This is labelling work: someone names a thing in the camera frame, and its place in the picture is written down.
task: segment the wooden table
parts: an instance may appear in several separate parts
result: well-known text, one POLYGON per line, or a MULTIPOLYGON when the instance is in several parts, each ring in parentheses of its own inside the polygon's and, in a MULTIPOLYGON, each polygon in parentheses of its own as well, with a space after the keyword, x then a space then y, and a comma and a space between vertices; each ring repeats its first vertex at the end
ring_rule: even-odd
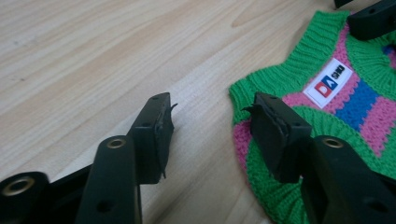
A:
POLYGON ((144 223, 270 223, 234 153, 228 88, 282 63, 331 0, 0 2, 0 179, 51 181, 126 134, 169 91, 166 173, 142 186, 144 223))

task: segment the clothing label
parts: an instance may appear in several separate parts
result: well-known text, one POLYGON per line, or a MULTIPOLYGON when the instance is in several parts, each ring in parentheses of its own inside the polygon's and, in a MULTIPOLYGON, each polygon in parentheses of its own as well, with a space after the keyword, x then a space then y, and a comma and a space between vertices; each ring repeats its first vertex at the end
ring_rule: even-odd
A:
POLYGON ((305 88, 304 94, 321 109, 343 89, 351 76, 352 71, 333 58, 305 88))

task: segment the round metal insert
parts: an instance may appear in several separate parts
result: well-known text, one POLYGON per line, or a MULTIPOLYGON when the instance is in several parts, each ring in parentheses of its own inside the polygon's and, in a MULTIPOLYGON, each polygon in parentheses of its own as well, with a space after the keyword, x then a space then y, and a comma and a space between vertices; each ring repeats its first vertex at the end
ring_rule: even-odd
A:
POLYGON ((3 188, 2 193, 5 196, 14 196, 25 192, 33 186, 35 180, 30 176, 23 176, 9 183, 5 188, 3 188))
POLYGON ((116 138, 107 143, 107 147, 109 148, 119 148, 123 147, 126 144, 126 141, 121 138, 116 138))
POLYGON ((340 142, 334 138, 324 138, 322 141, 323 141, 324 145, 326 145, 328 147, 340 148, 340 147, 344 146, 344 144, 342 142, 340 142))

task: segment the fabric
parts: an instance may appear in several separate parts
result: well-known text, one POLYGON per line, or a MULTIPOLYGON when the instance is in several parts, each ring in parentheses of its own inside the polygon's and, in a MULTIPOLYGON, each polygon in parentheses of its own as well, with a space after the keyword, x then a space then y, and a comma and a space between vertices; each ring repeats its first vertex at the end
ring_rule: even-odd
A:
POLYGON ((312 137, 346 140, 368 166, 396 179, 396 32, 359 41, 348 32, 348 12, 317 12, 304 36, 280 65, 234 83, 233 139, 247 181, 267 215, 277 223, 308 223, 298 184, 280 184, 269 174, 249 132, 256 91, 281 98, 313 126, 312 137), (336 59, 352 71, 335 97, 319 108, 304 89, 336 59))

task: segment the blue stripe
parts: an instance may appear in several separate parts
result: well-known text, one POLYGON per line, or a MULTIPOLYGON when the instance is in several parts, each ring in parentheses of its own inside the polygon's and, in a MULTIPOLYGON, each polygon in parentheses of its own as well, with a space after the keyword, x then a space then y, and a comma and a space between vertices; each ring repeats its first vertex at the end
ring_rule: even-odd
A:
POLYGON ((367 117, 368 111, 371 110, 378 96, 361 80, 355 93, 350 95, 350 100, 344 104, 344 108, 335 111, 335 116, 359 132, 364 122, 363 119, 367 117))

